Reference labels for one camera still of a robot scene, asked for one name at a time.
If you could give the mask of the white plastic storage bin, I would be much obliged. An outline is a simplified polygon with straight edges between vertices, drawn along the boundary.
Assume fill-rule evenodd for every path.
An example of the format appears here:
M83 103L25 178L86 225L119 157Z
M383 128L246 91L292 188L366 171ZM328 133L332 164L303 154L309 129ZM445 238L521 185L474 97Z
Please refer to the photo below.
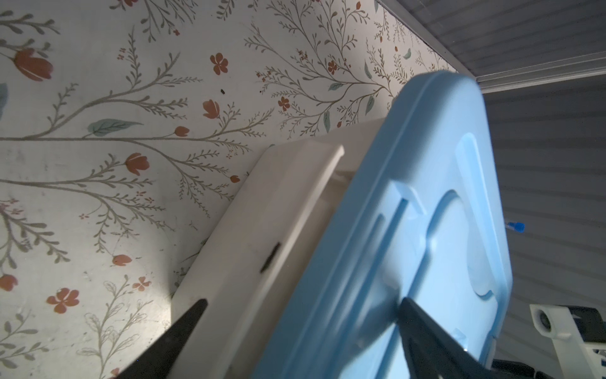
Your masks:
M247 378L262 357L381 120L273 145L175 292L171 316L208 307L172 378Z

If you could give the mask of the long blue-capped test tube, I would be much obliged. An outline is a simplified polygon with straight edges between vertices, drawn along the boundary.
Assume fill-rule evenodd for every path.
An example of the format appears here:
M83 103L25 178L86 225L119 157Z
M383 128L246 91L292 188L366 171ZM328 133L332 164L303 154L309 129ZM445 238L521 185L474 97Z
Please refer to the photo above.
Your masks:
M514 222L514 221L509 221L509 220L505 221L505 227L506 227L506 229L511 230L513 232L517 232L517 233L523 233L526 229L526 226L524 223Z

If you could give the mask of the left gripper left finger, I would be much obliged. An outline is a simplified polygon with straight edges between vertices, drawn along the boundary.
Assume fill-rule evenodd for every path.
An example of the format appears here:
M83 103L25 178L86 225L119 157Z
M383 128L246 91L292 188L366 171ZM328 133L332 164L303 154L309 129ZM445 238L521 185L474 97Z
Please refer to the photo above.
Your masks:
M121 372L117 379L167 378L207 307L208 300L205 298L195 302L156 342Z

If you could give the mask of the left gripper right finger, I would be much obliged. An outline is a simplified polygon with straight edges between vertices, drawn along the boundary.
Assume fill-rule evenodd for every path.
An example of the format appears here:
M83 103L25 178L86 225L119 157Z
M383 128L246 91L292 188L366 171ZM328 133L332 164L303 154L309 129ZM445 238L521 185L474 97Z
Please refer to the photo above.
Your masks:
M399 306L399 334L412 378L498 378L453 340L411 298Z

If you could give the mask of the blue plastic bin lid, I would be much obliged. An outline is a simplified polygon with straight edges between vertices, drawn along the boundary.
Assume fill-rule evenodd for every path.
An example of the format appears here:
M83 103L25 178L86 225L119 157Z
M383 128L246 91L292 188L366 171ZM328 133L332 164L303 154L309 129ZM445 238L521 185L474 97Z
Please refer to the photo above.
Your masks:
M254 378L412 378L411 298L490 369L512 271L484 97L462 74L411 79L391 106Z

